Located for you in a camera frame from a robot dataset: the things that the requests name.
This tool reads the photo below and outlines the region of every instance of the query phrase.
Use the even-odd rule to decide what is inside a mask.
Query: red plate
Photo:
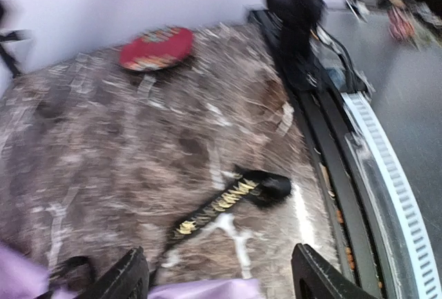
[[[125,45],[119,55],[123,68],[153,71],[175,66],[192,51],[193,33],[186,28],[165,28],[144,33]]]

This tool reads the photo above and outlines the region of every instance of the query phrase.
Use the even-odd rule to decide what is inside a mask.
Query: purple cloth
[[[200,280],[153,288],[148,299],[263,299],[258,280]]]
[[[48,270],[0,243],[0,299],[33,299],[48,290]],[[72,299],[58,291],[54,299]]]

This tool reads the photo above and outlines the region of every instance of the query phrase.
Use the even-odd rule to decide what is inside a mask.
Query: white wall
[[[13,29],[29,29],[33,45],[26,70],[35,70],[78,52],[120,44],[149,28],[167,24],[195,28],[219,21],[239,22],[244,7],[259,7],[262,0],[13,0],[17,13]],[[341,6],[343,0],[325,0]],[[25,52],[27,43],[15,46]],[[0,94],[8,83],[0,70]]]

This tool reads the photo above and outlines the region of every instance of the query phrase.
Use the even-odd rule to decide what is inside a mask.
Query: brown marble surface
[[[0,108],[0,240],[49,267],[91,255],[102,274],[224,187],[233,165],[291,179],[268,211],[249,202],[170,252],[160,284],[258,278],[293,298],[290,258],[310,243],[338,267],[302,135],[253,26],[195,34],[194,57],[137,77],[118,49],[19,78]]]

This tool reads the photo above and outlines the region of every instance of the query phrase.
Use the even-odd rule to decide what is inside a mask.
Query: red cushion
[[[192,43],[193,33],[186,28],[148,32],[122,48],[119,63],[136,71],[168,68],[190,55]]]

